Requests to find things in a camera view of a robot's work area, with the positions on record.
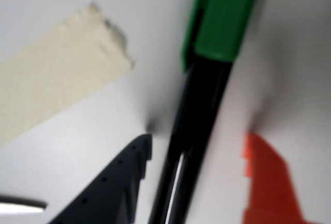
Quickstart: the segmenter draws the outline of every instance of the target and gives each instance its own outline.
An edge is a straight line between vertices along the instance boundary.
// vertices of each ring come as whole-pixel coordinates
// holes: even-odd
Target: beige tape strip
[[[0,144],[132,69],[95,5],[0,63]]]

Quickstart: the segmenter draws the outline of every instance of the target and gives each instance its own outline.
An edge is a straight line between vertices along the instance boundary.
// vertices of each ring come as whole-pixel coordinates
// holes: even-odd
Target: white surface
[[[3,0],[1,57],[89,1]],[[0,195],[49,203],[43,214],[0,217],[0,223],[50,220],[153,119],[159,131],[136,223],[148,219],[183,89],[178,60],[192,0],[96,1],[125,31],[135,70],[0,149]],[[188,224],[241,223],[249,180],[242,176],[240,154],[251,125],[288,162],[305,218],[331,222],[330,1],[268,0],[253,19]]]

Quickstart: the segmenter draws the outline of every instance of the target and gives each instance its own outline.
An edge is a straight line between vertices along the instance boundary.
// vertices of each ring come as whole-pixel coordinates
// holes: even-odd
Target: orange plastic object
[[[259,136],[249,134],[243,156],[252,178],[244,224],[309,224],[302,218],[284,160]]]

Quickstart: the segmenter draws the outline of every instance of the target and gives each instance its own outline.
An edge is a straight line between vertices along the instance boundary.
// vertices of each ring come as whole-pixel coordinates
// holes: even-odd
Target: dark blue plastic object
[[[134,223],[140,180],[151,158],[152,136],[139,136],[50,224]]]

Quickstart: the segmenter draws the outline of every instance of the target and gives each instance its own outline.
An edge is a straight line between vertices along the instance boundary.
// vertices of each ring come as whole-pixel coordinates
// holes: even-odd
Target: green marker cap
[[[196,0],[183,49],[187,69],[195,57],[234,62],[254,0]]]

